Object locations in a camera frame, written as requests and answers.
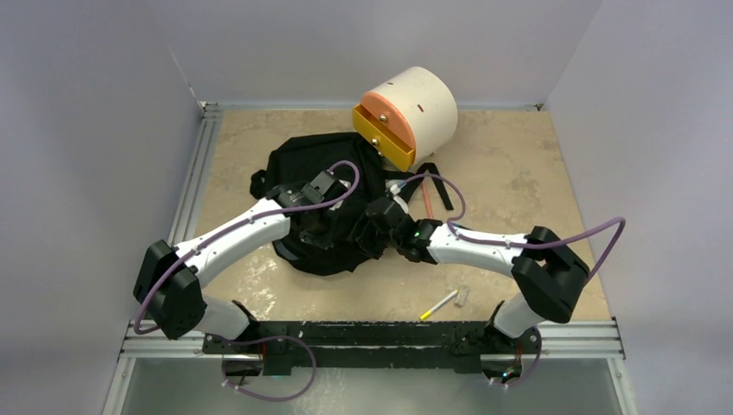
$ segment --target small metal object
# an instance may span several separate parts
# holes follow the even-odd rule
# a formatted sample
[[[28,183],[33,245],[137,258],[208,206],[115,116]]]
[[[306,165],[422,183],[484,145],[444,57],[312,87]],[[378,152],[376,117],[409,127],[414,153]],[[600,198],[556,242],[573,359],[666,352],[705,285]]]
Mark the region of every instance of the small metal object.
[[[466,303],[466,297],[468,297],[468,286],[461,285],[458,287],[458,294],[456,295],[454,303],[458,307],[462,307]]]

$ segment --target black strap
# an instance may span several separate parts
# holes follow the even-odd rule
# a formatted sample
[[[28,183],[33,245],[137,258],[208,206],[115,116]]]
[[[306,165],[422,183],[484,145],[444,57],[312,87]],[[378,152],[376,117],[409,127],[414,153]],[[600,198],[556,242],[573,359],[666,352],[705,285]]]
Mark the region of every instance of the black strap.
[[[264,170],[258,170],[252,175],[252,183],[250,184],[250,195],[255,199],[262,199],[265,197],[265,176],[267,172]]]
[[[437,166],[434,163],[423,163],[418,169],[416,175],[419,175],[420,173],[432,173],[433,175],[440,175],[440,172],[437,170]],[[405,201],[409,201],[410,198],[412,198],[412,194],[415,193],[415,190],[417,190],[417,187],[420,186],[420,183],[423,181],[423,177],[413,180],[412,182],[407,183],[403,188],[402,191],[399,192],[399,196],[405,199]],[[453,203],[450,202],[450,197],[448,196],[448,190],[445,189],[445,183],[443,183],[442,180],[439,179],[433,179],[433,182],[436,185],[437,193],[440,195],[440,200],[443,201],[443,206],[445,206],[445,210],[453,210]]]
[[[385,170],[386,180],[404,180],[413,176],[414,174],[409,171]]]

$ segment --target cylindrical container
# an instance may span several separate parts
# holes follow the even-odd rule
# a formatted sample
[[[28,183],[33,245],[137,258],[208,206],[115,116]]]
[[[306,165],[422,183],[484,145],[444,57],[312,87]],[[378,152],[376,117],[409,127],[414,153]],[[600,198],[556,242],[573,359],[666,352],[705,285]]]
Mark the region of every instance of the cylindrical container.
[[[354,108],[354,128],[402,170],[448,142],[457,123],[453,94],[421,67],[411,67],[376,86]]]

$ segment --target backpack strap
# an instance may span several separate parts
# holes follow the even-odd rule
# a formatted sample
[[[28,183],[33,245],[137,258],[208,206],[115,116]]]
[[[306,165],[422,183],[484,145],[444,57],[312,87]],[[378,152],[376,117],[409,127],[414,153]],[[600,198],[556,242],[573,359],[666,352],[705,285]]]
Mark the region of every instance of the backpack strap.
[[[385,180],[404,180],[413,176],[409,171],[385,170]]]
[[[437,166],[434,163],[423,163],[417,169],[417,172],[415,174],[419,175],[420,173],[424,172],[432,173],[433,175],[438,176],[440,175],[440,172],[438,171]],[[402,191],[399,192],[399,196],[402,197],[405,201],[410,201],[410,198],[412,198],[412,194],[415,193],[415,190],[417,190],[417,187],[420,186],[420,183],[422,181],[423,177],[407,183],[407,185],[402,188]],[[453,210],[453,203],[450,202],[448,190],[445,189],[445,183],[443,183],[443,181],[439,179],[433,179],[433,182],[435,183],[437,193],[440,195],[440,200],[443,201],[443,206],[445,206],[445,210]]]

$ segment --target yellow drawer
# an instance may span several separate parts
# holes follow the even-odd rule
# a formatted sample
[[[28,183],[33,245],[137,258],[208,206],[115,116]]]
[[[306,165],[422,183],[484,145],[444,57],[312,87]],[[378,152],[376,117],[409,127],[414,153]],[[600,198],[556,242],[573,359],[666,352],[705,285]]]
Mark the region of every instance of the yellow drawer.
[[[398,169],[407,171],[415,162],[415,150],[387,129],[363,106],[352,111],[354,129]]]

